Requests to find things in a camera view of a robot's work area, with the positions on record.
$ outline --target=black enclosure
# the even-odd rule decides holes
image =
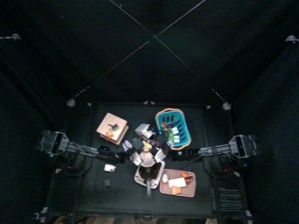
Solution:
[[[0,223],[38,223],[52,182],[39,133],[71,127],[87,103],[228,113],[231,134],[260,139],[244,173],[256,223],[298,223],[299,1],[11,0],[0,18]]]

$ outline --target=white object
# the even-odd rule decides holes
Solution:
[[[168,180],[168,186],[170,187],[184,187],[186,186],[186,180],[184,178],[174,178]]]
[[[164,183],[168,182],[168,175],[167,175],[167,174],[163,175],[163,182],[164,182]]]
[[[224,102],[222,107],[223,107],[224,110],[230,110],[231,109],[231,105],[230,105],[228,102]]]
[[[156,154],[154,155],[154,160],[156,163],[160,163],[166,158],[166,155],[164,155],[164,152],[163,150],[160,149]]]
[[[142,123],[138,128],[135,129],[135,133],[144,139],[147,140],[154,132],[151,130],[148,130],[150,124],[144,124]]]
[[[140,158],[138,152],[134,153],[130,159],[135,163],[135,165],[140,165],[143,163],[143,159]]]
[[[180,136],[174,136],[172,141],[178,144],[180,142]]]
[[[106,164],[106,167],[104,167],[106,172],[112,172],[115,169],[116,167],[112,164]]]
[[[176,127],[172,128],[172,133],[174,133],[175,135],[179,134],[179,130],[178,130]]]

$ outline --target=food item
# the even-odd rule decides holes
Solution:
[[[172,194],[179,194],[179,193],[182,193],[182,188],[178,187],[178,186],[174,186],[172,187]]]
[[[184,178],[187,184],[192,182],[192,175],[188,172],[183,171],[182,177]]]
[[[163,182],[164,182],[164,183],[168,182],[168,175],[167,175],[167,174],[163,175]]]

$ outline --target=small object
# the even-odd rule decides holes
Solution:
[[[187,184],[192,182],[192,175],[190,175],[188,172],[183,171],[182,177],[184,178]]]
[[[138,128],[135,129],[135,133],[144,139],[147,140],[152,135],[154,132],[148,129],[150,124],[142,123]]]
[[[76,105],[76,101],[75,101],[74,99],[68,100],[68,101],[67,101],[67,105],[68,105],[70,107],[74,107],[74,106]]]
[[[147,149],[152,149],[152,145],[147,141],[143,141],[143,144]]]
[[[174,124],[172,123],[168,123],[167,124],[167,128],[171,129],[172,127],[174,127]]]
[[[179,186],[172,187],[172,194],[180,194],[182,193],[182,188]]]
[[[128,151],[127,145],[123,143],[124,151]]]
[[[106,188],[110,188],[110,187],[111,187],[110,179],[106,179],[106,180],[104,180],[104,185],[106,185]]]
[[[168,182],[168,175],[167,175],[167,174],[163,175],[163,182],[164,182],[164,183]]]
[[[110,124],[108,126],[111,127],[112,131],[116,131],[118,128],[119,128],[116,124],[115,124],[115,125],[111,125],[111,124]]]
[[[107,132],[107,137],[108,138],[112,138],[115,136],[115,134],[114,134],[114,132],[110,130],[108,132]]]
[[[174,178],[168,180],[168,186],[172,188],[174,186],[186,187],[184,178]]]
[[[178,144],[180,142],[180,136],[174,136],[172,141]]]
[[[144,147],[143,141],[140,138],[134,138],[134,148],[139,151]]]
[[[234,174],[236,175],[236,177],[239,177],[239,173],[236,171],[234,171]]]
[[[132,144],[126,140],[126,147],[128,148],[128,149],[132,149],[134,148],[134,146],[132,146]]]
[[[174,133],[175,135],[179,134],[179,130],[178,130],[176,127],[172,128],[172,133]]]
[[[104,167],[106,172],[112,172],[115,169],[116,167],[112,164],[106,164],[106,167]]]

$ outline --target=teal basket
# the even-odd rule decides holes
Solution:
[[[179,133],[176,135],[180,136],[180,142],[174,144],[172,150],[179,151],[190,145],[192,141],[191,135],[183,112],[178,108],[166,108],[163,111],[160,111],[155,115],[155,122],[160,131],[164,130],[163,123],[166,123],[167,125],[172,125],[172,128],[176,127],[179,130]]]

